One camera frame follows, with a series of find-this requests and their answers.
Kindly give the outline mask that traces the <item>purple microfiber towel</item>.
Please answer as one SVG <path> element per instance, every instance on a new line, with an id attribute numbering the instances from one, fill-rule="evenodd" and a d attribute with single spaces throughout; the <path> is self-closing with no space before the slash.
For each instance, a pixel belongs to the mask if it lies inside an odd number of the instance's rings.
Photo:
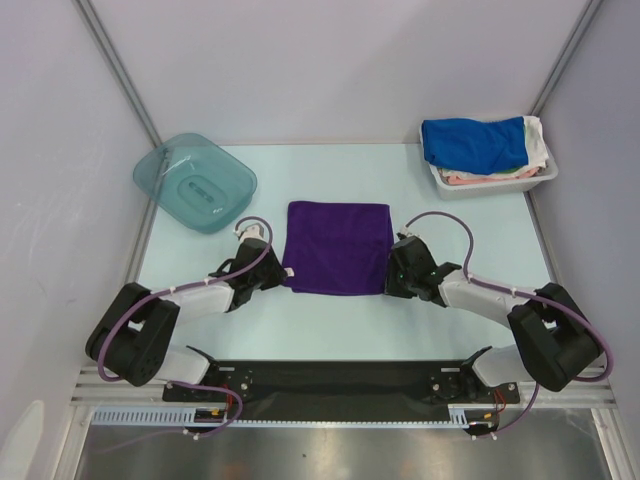
<path id="1" fill-rule="evenodd" d="M 293 201 L 282 265 L 295 293 L 371 296 L 384 291 L 394 243 L 390 206 Z"/>

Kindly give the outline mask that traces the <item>blue towel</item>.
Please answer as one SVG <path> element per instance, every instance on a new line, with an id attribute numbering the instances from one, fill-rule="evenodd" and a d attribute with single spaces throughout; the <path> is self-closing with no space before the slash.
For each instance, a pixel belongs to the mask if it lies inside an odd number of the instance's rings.
<path id="1" fill-rule="evenodd" d="M 425 120 L 420 133 L 425 160 L 442 169 L 491 175 L 529 162 L 522 117 L 489 122 L 467 118 Z"/>

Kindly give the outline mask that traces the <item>green microfiber towel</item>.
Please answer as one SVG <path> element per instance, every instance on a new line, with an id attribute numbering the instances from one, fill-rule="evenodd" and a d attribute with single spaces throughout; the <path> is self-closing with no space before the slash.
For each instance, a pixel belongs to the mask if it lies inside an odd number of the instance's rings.
<path id="1" fill-rule="evenodd" d="M 508 170 L 505 170 L 505 171 L 497 172 L 497 175 L 507 175 L 507 176 L 515 175 L 515 176 L 518 176 L 518 175 L 521 174 L 522 171 L 527 171 L 528 169 L 529 169 L 528 166 L 517 167 L 517 168 L 513 168 L 513 169 L 508 169 Z"/>

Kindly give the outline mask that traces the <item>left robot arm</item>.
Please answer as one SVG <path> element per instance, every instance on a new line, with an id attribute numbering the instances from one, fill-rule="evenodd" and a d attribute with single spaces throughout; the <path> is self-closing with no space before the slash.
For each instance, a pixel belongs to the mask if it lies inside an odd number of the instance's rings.
<path id="1" fill-rule="evenodd" d="M 85 353 L 106 382 L 139 387 L 152 379 L 178 380 L 195 398 L 211 399 L 219 391 L 220 376 L 209 369 L 206 354 L 171 345 L 176 326 L 232 312 L 256 290 L 280 286 L 292 274 L 266 241 L 249 238 L 240 243 L 235 257 L 200 281 L 156 292 L 128 283 L 90 334 Z"/>

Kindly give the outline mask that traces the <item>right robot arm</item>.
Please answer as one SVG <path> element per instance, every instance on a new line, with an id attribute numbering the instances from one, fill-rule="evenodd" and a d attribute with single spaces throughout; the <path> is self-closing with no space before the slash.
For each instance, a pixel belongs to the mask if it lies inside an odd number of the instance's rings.
<path id="1" fill-rule="evenodd" d="M 393 245 L 384 293 L 468 311 L 511 331 L 512 345 L 485 347 L 463 362 L 467 371 L 460 377 L 461 392 L 474 402 L 510 382 L 534 381 L 559 392 L 605 353 L 603 342 L 560 285 L 533 291 L 494 285 L 460 265 L 438 265 L 416 236 L 401 236 Z"/>

